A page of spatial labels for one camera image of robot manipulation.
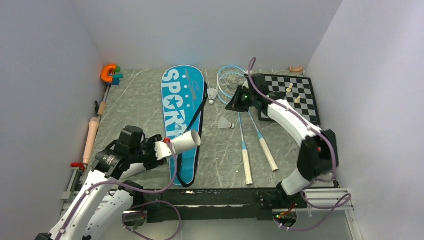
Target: chessboard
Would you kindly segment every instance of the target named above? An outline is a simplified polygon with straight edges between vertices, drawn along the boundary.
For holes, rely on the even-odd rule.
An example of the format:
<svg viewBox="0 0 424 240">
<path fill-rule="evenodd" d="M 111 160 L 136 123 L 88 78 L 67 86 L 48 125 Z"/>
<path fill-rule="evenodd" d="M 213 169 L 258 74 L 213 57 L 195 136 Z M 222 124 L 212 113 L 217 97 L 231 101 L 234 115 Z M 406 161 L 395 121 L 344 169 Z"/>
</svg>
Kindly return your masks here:
<svg viewBox="0 0 424 240">
<path fill-rule="evenodd" d="M 268 84 L 271 92 L 282 93 L 290 106 L 313 125 L 319 126 L 321 124 L 320 116 L 318 115 L 317 102 L 315 101 L 314 89 L 312 88 L 310 78 L 271 74 L 264 75 L 266 84 Z M 290 87 L 290 84 L 293 84 L 291 92 L 286 92 L 286 89 Z M 300 102 L 295 103 L 295 99 L 299 96 Z M 262 112 L 259 112 L 258 115 L 260 121 L 273 121 Z"/>
</svg>

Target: table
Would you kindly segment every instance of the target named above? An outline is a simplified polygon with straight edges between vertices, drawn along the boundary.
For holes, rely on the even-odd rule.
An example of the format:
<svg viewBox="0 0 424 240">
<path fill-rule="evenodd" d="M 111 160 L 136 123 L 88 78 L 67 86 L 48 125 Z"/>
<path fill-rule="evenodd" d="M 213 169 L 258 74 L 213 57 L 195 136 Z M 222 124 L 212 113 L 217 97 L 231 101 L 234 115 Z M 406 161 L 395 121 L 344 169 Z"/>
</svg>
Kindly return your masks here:
<svg viewBox="0 0 424 240">
<path fill-rule="evenodd" d="M 217 87 L 219 69 L 201 69 L 210 88 Z M 142 128 L 147 137 L 156 134 L 165 136 L 162 116 L 161 80 L 166 69 L 126 69 L 120 85 L 112 86 L 107 97 L 106 108 L 98 129 L 91 160 L 110 142 L 117 139 L 128 125 Z M 256 72 L 275 75 L 300 76 L 287 70 L 263 70 Z M 247 113 L 241 115 L 244 139 L 250 158 L 253 185 L 246 186 L 245 171 L 241 155 L 241 133 L 235 129 L 218 129 L 221 117 L 236 123 L 236 112 L 225 110 L 225 105 L 216 98 L 215 104 L 204 108 L 203 130 L 199 154 L 199 165 L 194 184 L 190 189 L 215 188 L 274 188 L 295 169 L 299 147 L 295 140 L 277 123 L 259 121 L 258 112 L 251 111 L 255 122 L 265 138 L 279 170 L 272 172 L 258 140 L 256 130 Z M 170 182 L 169 165 L 132 176 L 144 188 L 161 189 Z M 315 187 L 333 187 L 332 183 L 317 183 Z"/>
</svg>

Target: white shuttlecock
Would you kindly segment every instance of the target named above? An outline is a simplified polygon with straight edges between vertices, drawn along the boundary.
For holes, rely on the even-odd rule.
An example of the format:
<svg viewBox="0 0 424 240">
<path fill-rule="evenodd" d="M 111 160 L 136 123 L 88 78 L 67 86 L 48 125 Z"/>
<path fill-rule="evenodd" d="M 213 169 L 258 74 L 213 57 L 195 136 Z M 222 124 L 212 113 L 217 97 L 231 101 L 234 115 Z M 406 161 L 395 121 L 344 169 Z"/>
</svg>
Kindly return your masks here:
<svg viewBox="0 0 424 240">
<path fill-rule="evenodd" d="M 225 117 L 221 117 L 218 123 L 218 129 L 233 129 L 236 125 L 228 121 Z"/>
<path fill-rule="evenodd" d="M 218 89 L 215 88 L 208 88 L 207 89 L 207 95 L 209 96 L 209 103 L 214 104 L 215 98 L 218 95 Z"/>
</svg>

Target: purple cable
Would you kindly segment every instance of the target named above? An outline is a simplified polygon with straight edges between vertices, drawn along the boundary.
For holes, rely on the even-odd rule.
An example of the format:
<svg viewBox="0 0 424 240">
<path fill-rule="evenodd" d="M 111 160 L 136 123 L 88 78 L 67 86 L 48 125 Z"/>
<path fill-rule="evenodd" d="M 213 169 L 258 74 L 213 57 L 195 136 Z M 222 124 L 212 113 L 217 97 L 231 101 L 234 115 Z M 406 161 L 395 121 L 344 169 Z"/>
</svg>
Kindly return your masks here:
<svg viewBox="0 0 424 240">
<path fill-rule="evenodd" d="M 276 104 L 276 105 L 278 105 L 278 106 L 280 106 L 280 107 L 282 107 L 283 109 L 285 109 L 285 110 L 287 110 L 287 107 L 286 106 L 284 106 L 283 104 L 281 104 L 281 103 L 279 103 L 279 102 L 277 102 L 277 101 L 275 101 L 274 99 L 271 99 L 270 97 L 268 97 L 267 95 L 265 95 L 265 94 L 263 94 L 259 89 L 258 89 L 258 87 L 256 87 L 256 85 L 255 85 L 255 83 L 253 82 L 253 79 L 252 79 L 252 69 L 253 69 L 253 66 L 255 65 L 255 62 L 256 62 L 256 57 L 254 57 L 254 58 L 252 58 L 251 60 L 250 60 L 250 62 L 249 62 L 249 66 L 248 66 L 248 68 L 247 68 L 247 76 L 248 76 L 248 79 L 249 79 L 249 82 L 251 83 L 251 85 L 252 85 L 252 87 L 254 88 L 254 90 L 259 94 L 259 95 L 261 95 L 263 98 L 265 98 L 265 99 L 267 99 L 268 101 L 270 101 L 270 102 L 272 102 L 273 104 Z M 295 115 L 296 116 L 296 118 L 298 118 L 304 125 L 305 125 L 305 127 L 309 127 L 309 124 L 308 124 L 308 122 L 306 122 L 304 119 L 303 119 L 303 117 L 301 116 L 301 115 L 299 115 L 299 113 L 297 113 L 295 110 L 292 110 L 292 109 L 289 109 L 288 110 L 290 113 L 292 113 L 293 115 Z M 315 130 L 315 129 L 313 129 L 313 128 L 308 128 L 311 132 L 313 132 L 314 134 L 316 134 L 317 136 L 319 136 L 322 140 L 324 140 L 324 142 L 327 144 L 327 146 L 328 146 L 328 148 L 329 148 L 329 150 L 330 150 L 330 154 L 331 154 L 331 163 L 332 163 L 332 177 L 331 177 L 331 181 L 333 181 L 333 180 L 335 180 L 336 179 L 336 171 L 337 171 L 337 163 L 336 163 L 336 153 L 335 153 L 335 151 L 334 151 L 334 148 L 333 148 L 333 146 L 331 145 L 331 142 L 322 134 L 322 133 L 320 133 L 319 131 L 317 131 L 317 130 Z M 309 183 L 304 189 L 307 189 L 307 188 L 309 188 L 312 184 L 314 184 L 314 181 L 312 181 L 311 183 Z M 308 201 L 308 199 L 306 199 L 306 197 L 303 195 L 304 193 L 301 193 L 300 195 L 303 197 L 303 199 L 305 200 L 305 202 L 309 205 L 309 206 L 311 206 L 311 207 L 313 207 L 313 208 L 316 208 L 316 209 L 324 209 L 324 210 L 330 210 L 330 212 L 325 216 L 325 217 L 323 217 L 322 219 L 321 219 L 321 221 L 319 221 L 317 224 L 315 224 L 314 226 L 311 226 L 311 227 L 308 227 L 308 228 L 303 228 L 303 229 L 291 229 L 291 228 L 289 228 L 289 227 L 285 227 L 285 226 L 281 226 L 281 227 L 283 227 L 283 228 L 286 228 L 287 230 L 290 230 L 290 231 L 295 231 L 295 232 L 306 232 L 306 231 L 310 231 L 310 230 L 313 230 L 313 229 L 315 229 L 315 228 L 317 228 L 317 227 L 319 227 L 321 224 L 323 224 L 323 222 L 325 221 L 325 220 L 327 220 L 328 218 L 329 218 L 329 216 L 333 213 L 333 211 L 336 209 L 336 208 L 339 208 L 339 207 L 341 207 L 341 206 L 343 206 L 343 205 L 345 205 L 345 204 L 347 204 L 350 200 L 351 200 L 351 198 L 352 198 L 352 195 L 350 194 L 350 193 L 346 193 L 343 197 L 341 197 L 338 201 L 337 201 L 337 203 L 334 205 L 334 206 L 332 206 L 332 207 L 320 207 L 320 206 L 315 206 L 315 205 L 313 205 L 311 202 L 309 202 Z"/>
<path fill-rule="evenodd" d="M 174 150 L 172 148 L 172 145 L 169 142 L 167 142 L 166 144 L 168 145 L 168 148 L 170 149 L 170 151 L 172 153 L 174 165 L 177 166 L 177 157 L 176 157 L 175 152 L 174 152 Z M 84 191 L 84 193 L 82 194 L 82 196 L 78 199 L 78 201 L 76 202 L 75 206 L 70 211 L 69 216 L 64 221 L 63 226 L 62 226 L 61 229 L 66 229 L 67 228 L 67 226 L 69 225 L 72 217 L 75 215 L 76 211 L 80 207 L 81 203 L 86 198 L 86 196 L 88 196 L 88 194 L 86 192 L 88 191 L 89 193 L 91 193 L 91 191 L 93 189 L 95 189 L 96 187 L 98 187 L 98 186 L 106 185 L 106 184 L 111 184 L 111 185 L 118 185 L 118 186 L 121 186 L 121 187 L 124 187 L 124 188 L 127 188 L 127 189 L 131 189 L 131 190 L 136 191 L 136 192 L 139 192 L 139 193 L 144 193 L 144 194 L 160 194 L 160 193 L 163 193 L 166 190 L 168 190 L 171 187 L 171 185 L 174 183 L 174 181 L 175 181 L 176 178 L 177 178 L 177 169 L 175 169 L 174 174 L 173 174 L 173 177 L 172 177 L 172 180 L 168 184 L 168 186 L 166 186 L 165 188 L 163 188 L 161 190 L 157 190 L 157 191 L 144 190 L 144 189 L 136 188 L 136 187 L 133 187 L 133 186 L 130 186 L 130 185 L 121 183 L 121 182 L 115 182 L 115 181 L 102 181 L 102 182 L 96 183 L 93 186 L 91 186 L 90 188 L 88 188 L 86 191 Z M 60 240 L 61 237 L 62 237 L 62 235 L 63 234 L 61 232 L 59 232 L 54 240 Z"/>
<path fill-rule="evenodd" d="M 128 210 L 135 209 L 135 208 L 139 208 L 139 207 L 143 207 L 143 206 L 147 206 L 147 205 L 150 205 L 150 204 L 156 204 L 156 203 L 160 203 L 160 204 L 167 204 L 167 205 L 171 206 L 171 207 L 175 210 L 176 214 L 178 215 L 178 228 L 176 229 L 175 233 L 174 233 L 172 236 L 170 236 L 169 238 L 165 239 L 165 240 L 171 240 L 171 239 L 173 239 L 173 238 L 174 238 L 174 237 L 178 234 L 178 232 L 181 230 L 181 227 L 183 226 L 183 225 L 182 225 L 182 220 L 181 220 L 181 214 L 180 214 L 180 212 L 178 211 L 178 209 L 177 209 L 174 205 L 172 205 L 171 203 L 169 203 L 169 202 L 167 202 L 167 201 L 158 200 L 158 201 L 150 201 L 150 202 L 143 203 L 143 204 L 141 204 L 141 205 L 133 206 L 133 207 L 131 207 L 131 208 L 130 208 L 130 209 L 128 209 Z M 128 231 L 132 232 L 133 234 L 135 234 L 135 235 L 137 235 L 137 236 L 139 236 L 139 237 L 141 237 L 141 238 L 144 238 L 144 239 L 146 239 L 146 240 L 153 240 L 153 239 L 151 239 L 151 238 L 148 238 L 148 237 L 146 237 L 146 236 L 144 236 L 144 235 L 142 235 L 142 234 L 138 233 L 137 231 L 132 230 L 132 229 L 131 229 L 131 228 L 129 228 L 127 225 L 125 225 L 125 219 L 128 217 L 128 215 L 132 215 L 132 213 L 125 214 L 125 215 L 122 217 L 122 225 L 123 225 L 123 227 L 124 227 L 126 230 L 128 230 Z"/>
<path fill-rule="evenodd" d="M 346 203 L 348 203 L 351 200 L 352 195 L 350 193 L 346 193 L 345 195 L 343 195 L 335 204 L 335 206 L 343 206 Z M 318 228 L 319 226 L 321 226 L 329 217 L 330 215 L 334 212 L 334 210 L 336 209 L 336 207 L 331 207 L 330 211 L 325 215 L 325 217 L 323 217 L 317 224 L 307 227 L 307 228 L 291 228 L 291 227 L 286 227 L 283 226 L 282 224 L 278 223 L 277 220 L 274 218 L 274 222 L 278 225 L 278 227 L 280 228 L 284 228 L 287 231 L 293 231 L 293 232 L 307 232 L 307 231 L 311 231 L 314 230 L 316 228 Z"/>
</svg>

